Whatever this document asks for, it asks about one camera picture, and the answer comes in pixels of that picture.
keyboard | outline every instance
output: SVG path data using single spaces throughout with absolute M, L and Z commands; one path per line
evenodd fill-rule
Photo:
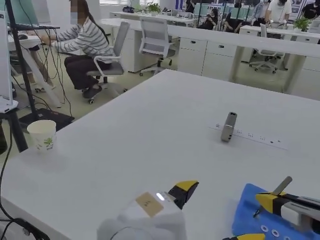
M 59 26 L 48 25 L 48 24 L 23 24 L 17 23 L 16 29 L 18 31 L 32 31 L 32 30 L 50 30 L 50 29 L 59 29 Z

striped shirt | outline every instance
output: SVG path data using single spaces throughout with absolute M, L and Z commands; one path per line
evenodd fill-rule
M 83 25 L 77 24 L 66 32 L 59 33 L 57 35 L 57 41 L 52 42 L 51 45 L 61 52 L 66 53 L 82 50 L 92 58 L 96 56 L 113 56 L 114 53 L 114 51 L 109 48 L 104 33 L 88 17 Z M 111 63 L 112 60 L 103 60 L 102 62 L 108 64 Z

computer mouse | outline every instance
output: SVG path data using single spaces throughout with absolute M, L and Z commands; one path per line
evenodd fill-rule
M 18 35 L 18 38 L 19 38 L 19 40 L 25 40 L 25 39 L 28 39 L 28 35 L 19 34 L 19 35 Z

white device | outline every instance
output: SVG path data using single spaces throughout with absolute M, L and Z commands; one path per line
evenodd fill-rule
M 166 192 L 145 192 L 120 212 L 105 220 L 97 240 L 187 240 L 185 217 Z
M 6 12 L 0 11 L 0 113 L 15 109 L 18 102 L 13 99 L 8 48 L 8 25 Z
M 228 116 L 226 117 L 222 133 L 221 133 L 221 140 L 223 142 L 229 142 L 232 138 L 232 135 L 235 130 L 237 114 L 235 112 L 229 112 Z

blue object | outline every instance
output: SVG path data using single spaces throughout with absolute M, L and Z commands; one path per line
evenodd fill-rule
M 290 222 L 266 210 L 254 218 L 253 215 L 260 207 L 256 194 L 265 192 L 268 191 L 253 184 L 245 185 L 232 224 L 233 235 L 265 234 L 265 240 L 320 240 L 320 235 L 313 231 L 301 233 Z M 275 237 L 272 230 L 276 230 L 279 237 Z

